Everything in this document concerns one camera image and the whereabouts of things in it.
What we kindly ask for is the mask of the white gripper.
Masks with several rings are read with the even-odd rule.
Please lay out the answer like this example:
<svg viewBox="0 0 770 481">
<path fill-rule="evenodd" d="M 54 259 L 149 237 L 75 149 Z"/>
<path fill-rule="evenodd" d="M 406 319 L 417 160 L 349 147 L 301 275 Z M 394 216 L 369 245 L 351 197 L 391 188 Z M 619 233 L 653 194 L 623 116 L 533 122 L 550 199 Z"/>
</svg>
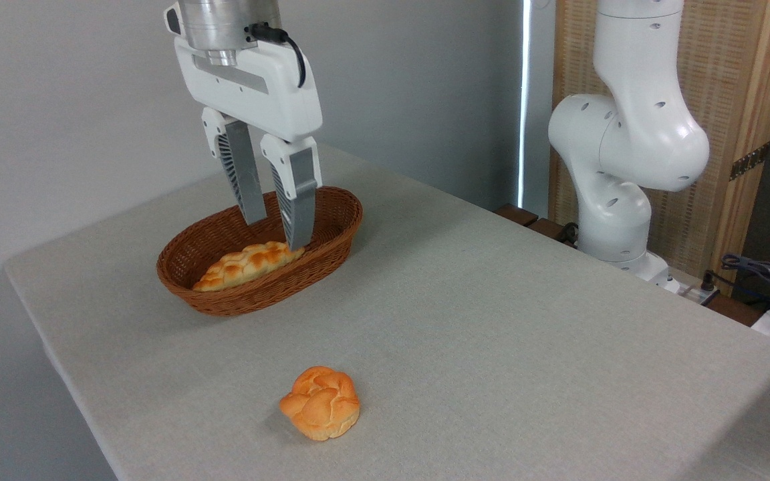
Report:
<svg viewBox="0 0 770 481">
<path fill-rule="evenodd" d="M 186 87 L 207 106 L 201 120 L 209 149 L 245 222 L 268 216 L 248 123 L 268 133 L 260 149 L 271 164 L 288 248 L 307 246 L 315 192 L 323 186 L 317 142 L 308 136 L 323 116 L 302 52 L 283 39 L 263 38 L 263 31 L 281 27 L 278 4 L 174 3 L 164 19 Z"/>
</svg>

